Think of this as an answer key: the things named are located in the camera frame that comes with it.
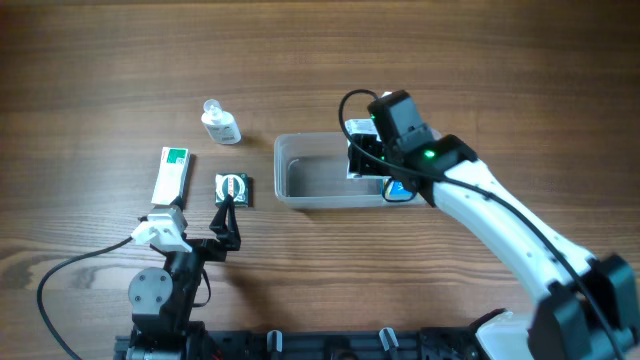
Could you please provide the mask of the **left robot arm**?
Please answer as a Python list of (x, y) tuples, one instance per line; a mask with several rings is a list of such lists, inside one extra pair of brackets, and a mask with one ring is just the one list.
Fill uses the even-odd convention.
[(148, 244), (165, 257), (161, 268), (142, 270), (131, 280), (128, 296), (132, 304), (133, 329), (118, 337), (114, 357), (131, 359), (222, 359), (222, 350), (202, 321), (192, 321), (201, 284), (209, 283), (207, 262), (223, 262), (229, 251), (241, 244), (233, 198), (228, 195), (210, 223), (214, 239), (189, 239), (180, 198), (170, 205), (157, 205), (139, 219), (131, 237)]

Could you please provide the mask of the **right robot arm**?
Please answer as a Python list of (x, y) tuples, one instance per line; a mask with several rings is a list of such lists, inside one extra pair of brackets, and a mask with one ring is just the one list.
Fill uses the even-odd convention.
[(411, 96), (374, 96), (365, 119), (337, 133), (285, 134), (274, 144), (277, 197), (301, 210), (376, 206), (348, 195), (349, 178), (399, 181), (464, 225), (516, 276), (531, 315), (494, 310), (462, 327), (363, 333), (221, 333), (226, 357), (244, 359), (621, 359), (639, 344), (633, 269), (618, 255), (598, 259), (541, 221), (511, 195), (458, 137), (436, 137)]

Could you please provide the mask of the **blue VapoDrops box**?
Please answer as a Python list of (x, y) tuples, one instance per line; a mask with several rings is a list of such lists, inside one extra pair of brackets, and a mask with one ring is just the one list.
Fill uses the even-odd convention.
[(387, 179), (384, 182), (381, 195), (386, 202), (403, 203), (412, 201), (416, 193), (404, 188), (403, 184), (395, 179)]

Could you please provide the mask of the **white green medicine box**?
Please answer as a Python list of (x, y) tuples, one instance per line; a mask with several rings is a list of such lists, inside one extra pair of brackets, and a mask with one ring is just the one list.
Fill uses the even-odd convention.
[(170, 205), (176, 199), (184, 197), (189, 162), (190, 151), (186, 148), (162, 149), (152, 204)]

